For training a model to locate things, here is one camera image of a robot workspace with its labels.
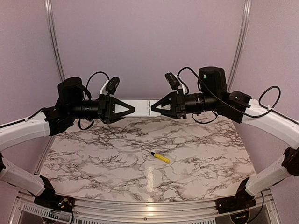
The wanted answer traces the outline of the yellow handled screwdriver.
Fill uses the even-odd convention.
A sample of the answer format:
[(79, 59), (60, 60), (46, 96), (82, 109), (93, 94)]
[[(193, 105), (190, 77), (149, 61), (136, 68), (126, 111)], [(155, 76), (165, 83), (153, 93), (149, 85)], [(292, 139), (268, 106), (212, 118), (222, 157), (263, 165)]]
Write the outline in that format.
[(166, 157), (164, 157), (164, 156), (161, 156), (161, 155), (159, 155), (159, 154), (157, 154), (157, 153), (154, 153), (154, 152), (150, 152), (150, 154), (151, 154), (152, 156), (154, 156), (155, 158), (157, 158), (157, 159), (159, 159), (159, 160), (161, 160), (161, 161), (163, 161), (163, 162), (165, 162), (165, 163), (170, 163), (170, 159), (168, 159), (168, 158), (166, 158)]

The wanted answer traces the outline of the white remote control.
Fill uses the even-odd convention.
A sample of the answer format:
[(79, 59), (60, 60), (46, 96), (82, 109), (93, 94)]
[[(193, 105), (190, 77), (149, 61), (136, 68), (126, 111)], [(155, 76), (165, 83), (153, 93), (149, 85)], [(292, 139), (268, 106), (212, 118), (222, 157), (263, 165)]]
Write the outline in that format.
[(161, 116), (161, 113), (151, 110), (151, 106), (158, 102), (154, 99), (121, 99), (122, 102), (131, 105), (135, 108), (135, 111), (124, 117), (157, 117)]

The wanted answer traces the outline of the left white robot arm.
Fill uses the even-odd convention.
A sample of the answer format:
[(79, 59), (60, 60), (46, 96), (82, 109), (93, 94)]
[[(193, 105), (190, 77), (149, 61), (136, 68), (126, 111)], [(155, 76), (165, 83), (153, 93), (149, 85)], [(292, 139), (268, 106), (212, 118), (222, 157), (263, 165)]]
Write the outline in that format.
[[(104, 124), (111, 124), (134, 113), (133, 106), (112, 96), (119, 82), (119, 78), (113, 77), (106, 85), (106, 94), (100, 94), (97, 100), (93, 100), (81, 78), (71, 77), (64, 80), (57, 86), (58, 100), (53, 107), (42, 108), (27, 118), (1, 125), (0, 150), (63, 133), (73, 126), (76, 119), (99, 119)], [(33, 175), (4, 157), (0, 158), (0, 179), (40, 197), (50, 208), (59, 204), (59, 197), (47, 178)]]

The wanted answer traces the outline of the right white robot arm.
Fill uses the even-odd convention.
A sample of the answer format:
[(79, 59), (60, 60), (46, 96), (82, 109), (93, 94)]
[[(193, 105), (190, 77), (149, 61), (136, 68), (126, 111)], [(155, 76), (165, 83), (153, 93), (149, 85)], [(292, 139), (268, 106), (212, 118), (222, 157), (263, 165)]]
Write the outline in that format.
[(241, 209), (256, 194), (275, 185), (289, 176), (299, 174), (299, 123), (260, 100), (240, 91), (229, 93), (225, 71), (219, 67), (203, 67), (196, 74), (199, 93), (184, 93), (179, 76), (165, 74), (172, 92), (151, 106), (151, 110), (173, 119), (185, 119), (187, 114), (199, 115), (212, 111), (215, 116), (224, 116), (236, 123), (263, 130), (288, 145), (276, 162), (257, 175), (243, 180), (232, 206)]

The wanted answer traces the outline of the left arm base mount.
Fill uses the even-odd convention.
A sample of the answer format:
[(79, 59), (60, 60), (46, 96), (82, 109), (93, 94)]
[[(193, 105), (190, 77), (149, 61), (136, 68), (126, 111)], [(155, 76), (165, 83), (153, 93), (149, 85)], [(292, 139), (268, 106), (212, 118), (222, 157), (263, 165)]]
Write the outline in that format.
[(59, 210), (71, 213), (75, 199), (73, 197), (56, 194), (48, 178), (42, 175), (40, 178), (44, 183), (45, 190), (39, 196), (35, 196), (34, 204), (50, 208), (51, 211)]

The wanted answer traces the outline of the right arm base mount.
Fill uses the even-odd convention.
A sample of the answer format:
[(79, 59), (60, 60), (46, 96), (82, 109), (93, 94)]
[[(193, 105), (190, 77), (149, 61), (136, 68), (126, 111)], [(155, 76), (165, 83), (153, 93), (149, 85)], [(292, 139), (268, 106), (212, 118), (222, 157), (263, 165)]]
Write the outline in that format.
[(234, 196), (215, 200), (219, 214), (248, 209), (256, 205), (255, 197), (246, 192), (246, 183), (248, 180), (249, 177), (241, 182)]

